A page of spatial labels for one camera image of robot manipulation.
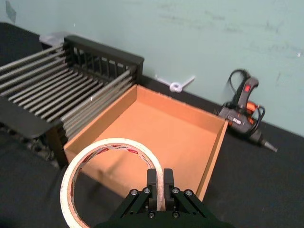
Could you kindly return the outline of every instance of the masking tape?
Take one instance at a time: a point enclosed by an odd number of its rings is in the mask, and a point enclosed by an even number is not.
[[[163,201],[163,172],[155,155],[139,142],[110,138],[97,141],[84,148],[70,163],[63,177],[60,189],[60,205],[66,223],[70,228],[88,228],[89,226],[79,217],[74,205],[74,187],[76,179],[83,166],[94,156],[110,150],[124,150],[137,154],[143,159],[149,169],[156,169],[157,177],[157,210],[161,209]]]

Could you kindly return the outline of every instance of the orange cardboard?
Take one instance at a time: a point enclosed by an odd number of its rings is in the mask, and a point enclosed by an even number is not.
[[[112,137],[147,146],[163,168],[173,169],[175,186],[202,200],[227,122],[165,95],[134,85],[65,145],[71,161],[89,144]],[[146,187],[147,166],[134,154],[109,151],[94,157],[84,172],[125,197]]]

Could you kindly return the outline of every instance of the screw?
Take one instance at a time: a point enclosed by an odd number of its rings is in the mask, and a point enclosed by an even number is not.
[[[179,214],[177,211],[174,211],[174,212],[172,213],[172,216],[173,216],[174,218],[178,218],[178,217],[180,216],[180,214]]]
[[[149,189],[149,188],[145,188],[145,189],[143,190],[143,192],[148,194],[148,193],[150,193],[150,189]]]
[[[152,219],[155,216],[155,214],[154,214],[154,212],[149,212],[148,216],[149,216],[149,218]]]
[[[131,195],[136,196],[137,195],[137,190],[136,189],[131,190]]]
[[[186,194],[187,196],[190,196],[190,195],[192,195],[192,191],[191,191],[191,190],[186,190],[186,191],[185,191],[185,194]]]
[[[177,193],[179,193],[179,190],[177,188],[174,188],[174,189],[172,189],[172,192],[177,194]]]

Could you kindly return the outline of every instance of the white object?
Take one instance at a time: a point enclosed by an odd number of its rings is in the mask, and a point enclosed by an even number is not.
[[[157,210],[161,209],[163,201],[163,172],[162,167],[155,155],[139,142],[123,139],[110,138],[97,141],[84,148],[70,163],[63,177],[60,189],[60,205],[66,223],[70,228],[88,228],[81,220],[74,206],[74,186],[82,167],[94,156],[111,149],[125,150],[137,154],[148,165],[156,169],[157,177]]]
[[[157,75],[155,75],[155,78],[156,78],[157,81],[168,85],[171,92],[180,93],[183,90],[184,87],[186,87],[188,84],[190,84],[191,82],[194,81],[195,76],[190,77],[183,84],[181,84],[179,82],[172,82],[172,83],[170,83],[170,82],[166,81],[165,79],[157,77]]]
[[[65,42],[65,37],[71,35],[69,32],[53,32],[46,35],[40,35],[39,41],[43,44],[47,44],[51,47],[58,46]]]

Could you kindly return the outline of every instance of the red label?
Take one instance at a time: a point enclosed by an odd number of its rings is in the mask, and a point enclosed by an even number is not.
[[[98,152],[97,152],[97,154],[100,154],[100,153],[106,152],[106,151],[108,151],[108,150],[109,150],[108,148],[104,148],[103,150],[98,151]]]
[[[135,150],[128,149],[128,151],[131,152],[131,153],[136,153],[136,154],[138,154],[138,152],[135,151]]]
[[[82,163],[85,163],[90,157],[91,157],[90,155],[87,156],[87,157],[82,161]]]
[[[74,197],[74,182],[72,181],[71,185],[71,197]]]

